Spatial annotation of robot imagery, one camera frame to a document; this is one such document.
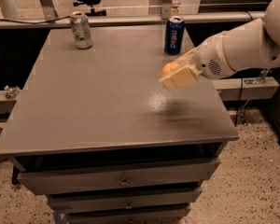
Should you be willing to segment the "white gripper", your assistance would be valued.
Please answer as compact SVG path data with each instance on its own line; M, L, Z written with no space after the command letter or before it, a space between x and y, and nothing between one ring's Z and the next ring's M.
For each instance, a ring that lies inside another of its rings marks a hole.
M177 68L161 77L162 86L167 90L186 87L196 83L200 74L209 79L220 79L234 75L235 71L228 64L224 53L225 34L222 32L212 35L197 48L191 49L177 58L174 61Z

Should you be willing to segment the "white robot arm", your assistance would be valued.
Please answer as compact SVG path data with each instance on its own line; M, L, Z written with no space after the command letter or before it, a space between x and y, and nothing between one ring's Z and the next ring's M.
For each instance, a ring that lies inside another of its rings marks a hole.
M221 79L239 71L280 67L280 0L272 0L262 19L212 35L161 70L167 89L197 82L199 77Z

